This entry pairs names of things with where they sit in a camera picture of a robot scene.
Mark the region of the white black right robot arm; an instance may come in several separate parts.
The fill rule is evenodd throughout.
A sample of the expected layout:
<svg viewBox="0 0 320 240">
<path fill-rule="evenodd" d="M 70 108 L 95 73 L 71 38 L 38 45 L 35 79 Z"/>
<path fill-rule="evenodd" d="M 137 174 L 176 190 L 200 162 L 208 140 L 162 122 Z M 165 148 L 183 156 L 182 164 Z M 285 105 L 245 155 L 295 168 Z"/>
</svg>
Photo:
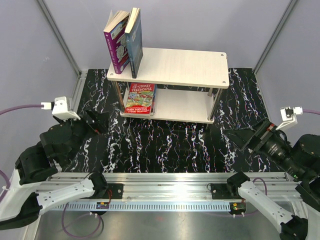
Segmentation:
<svg viewBox="0 0 320 240">
<path fill-rule="evenodd" d="M 276 228 L 280 239 L 318 240 L 320 137 L 304 134 L 291 145 L 284 131 L 296 124 L 296 120 L 285 120 L 276 126 L 263 120 L 251 127 L 224 130 L 240 150 L 266 156 L 288 177 L 287 182 L 277 182 L 267 195 L 239 172 L 226 180 L 226 192 L 233 199 L 251 203 Z"/>
</svg>

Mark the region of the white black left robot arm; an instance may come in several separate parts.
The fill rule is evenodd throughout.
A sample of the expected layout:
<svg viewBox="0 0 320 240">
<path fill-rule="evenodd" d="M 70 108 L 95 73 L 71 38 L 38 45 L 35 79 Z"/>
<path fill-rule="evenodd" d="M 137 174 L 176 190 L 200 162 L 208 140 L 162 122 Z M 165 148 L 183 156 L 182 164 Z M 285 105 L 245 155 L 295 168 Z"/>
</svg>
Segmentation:
<svg viewBox="0 0 320 240">
<path fill-rule="evenodd" d="M 82 116 L 58 122 L 40 134 L 40 141 L 23 151 L 11 178 L 7 178 L 0 195 L 0 229 L 25 227 L 39 216 L 67 202 L 78 199 L 101 199 L 107 195 L 108 183 L 101 172 L 94 171 L 77 183 L 58 190 L 38 193 L 39 186 L 67 168 L 84 142 L 105 134 L 109 128 L 108 112 L 86 110 Z"/>
</svg>

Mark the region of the red 13-Storey Treehouse book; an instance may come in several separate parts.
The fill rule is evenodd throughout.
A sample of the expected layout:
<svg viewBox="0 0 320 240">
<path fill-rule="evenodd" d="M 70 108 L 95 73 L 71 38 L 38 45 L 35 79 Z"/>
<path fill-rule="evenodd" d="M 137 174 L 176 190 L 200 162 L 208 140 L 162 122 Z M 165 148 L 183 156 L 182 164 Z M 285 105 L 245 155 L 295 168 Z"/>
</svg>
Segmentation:
<svg viewBox="0 0 320 240">
<path fill-rule="evenodd" d="M 131 83 L 124 113 L 127 115 L 150 116 L 154 88 L 154 83 Z"/>
</svg>

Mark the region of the dark blue book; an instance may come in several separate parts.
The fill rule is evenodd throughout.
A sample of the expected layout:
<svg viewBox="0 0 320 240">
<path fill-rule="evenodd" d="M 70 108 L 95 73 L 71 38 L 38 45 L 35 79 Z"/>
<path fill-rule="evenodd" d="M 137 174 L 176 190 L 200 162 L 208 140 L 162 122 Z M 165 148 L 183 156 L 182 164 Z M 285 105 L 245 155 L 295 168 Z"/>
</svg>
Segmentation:
<svg viewBox="0 0 320 240">
<path fill-rule="evenodd" d="M 133 79 L 136 79 L 143 57 L 142 24 L 140 8 L 133 7 L 131 9 L 124 34 L 126 39 L 126 48 L 128 50 L 128 57 L 130 61 L 131 75 Z"/>
</svg>

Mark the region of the purple puzzle book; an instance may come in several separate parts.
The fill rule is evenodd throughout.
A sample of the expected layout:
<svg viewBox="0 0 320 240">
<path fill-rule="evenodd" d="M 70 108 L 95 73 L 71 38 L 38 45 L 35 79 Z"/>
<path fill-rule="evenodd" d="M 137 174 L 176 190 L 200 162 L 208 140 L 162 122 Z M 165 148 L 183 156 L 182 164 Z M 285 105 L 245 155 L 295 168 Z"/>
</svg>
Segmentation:
<svg viewBox="0 0 320 240">
<path fill-rule="evenodd" d="M 129 63 L 125 29 L 130 13 L 119 10 L 110 13 L 108 22 L 103 30 L 110 58 L 116 74 L 121 74 Z"/>
</svg>

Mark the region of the Jane Eyre book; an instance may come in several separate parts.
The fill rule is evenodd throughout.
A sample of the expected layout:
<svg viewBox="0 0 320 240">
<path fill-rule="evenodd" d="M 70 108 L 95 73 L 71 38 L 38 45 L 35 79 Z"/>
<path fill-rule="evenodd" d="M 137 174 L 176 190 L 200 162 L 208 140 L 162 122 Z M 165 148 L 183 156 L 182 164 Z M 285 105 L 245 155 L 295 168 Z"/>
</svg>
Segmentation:
<svg viewBox="0 0 320 240">
<path fill-rule="evenodd" d="M 157 92 L 157 84 L 154 85 L 150 116 L 153 116 L 155 114 L 156 92 Z"/>
</svg>

